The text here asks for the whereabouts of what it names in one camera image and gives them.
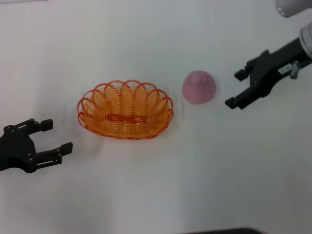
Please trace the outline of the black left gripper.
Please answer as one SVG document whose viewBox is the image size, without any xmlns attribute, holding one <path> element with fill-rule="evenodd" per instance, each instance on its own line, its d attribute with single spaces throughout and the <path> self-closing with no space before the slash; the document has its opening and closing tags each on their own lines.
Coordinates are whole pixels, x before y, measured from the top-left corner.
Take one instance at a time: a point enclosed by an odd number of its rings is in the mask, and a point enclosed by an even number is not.
<svg viewBox="0 0 312 234">
<path fill-rule="evenodd" d="M 4 127 L 0 137 L 0 170 L 19 168 L 26 173 L 62 163 L 62 157 L 72 153 L 73 143 L 68 142 L 53 150 L 36 153 L 35 145 L 29 135 L 53 129 L 53 120 L 41 122 L 33 118 L 17 125 Z"/>
</svg>

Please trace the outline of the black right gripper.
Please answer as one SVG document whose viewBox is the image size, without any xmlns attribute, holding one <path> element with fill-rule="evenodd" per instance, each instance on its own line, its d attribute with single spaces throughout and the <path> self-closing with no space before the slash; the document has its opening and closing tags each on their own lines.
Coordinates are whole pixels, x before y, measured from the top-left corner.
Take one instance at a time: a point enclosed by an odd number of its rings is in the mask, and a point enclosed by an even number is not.
<svg viewBox="0 0 312 234">
<path fill-rule="evenodd" d="M 250 77 L 250 87 L 226 100 L 225 104 L 231 109 L 242 110 L 259 98 L 267 96 L 281 79 L 298 73 L 307 65 L 308 55 L 298 38 L 275 52 L 265 50 L 234 74 L 239 81 Z"/>
</svg>

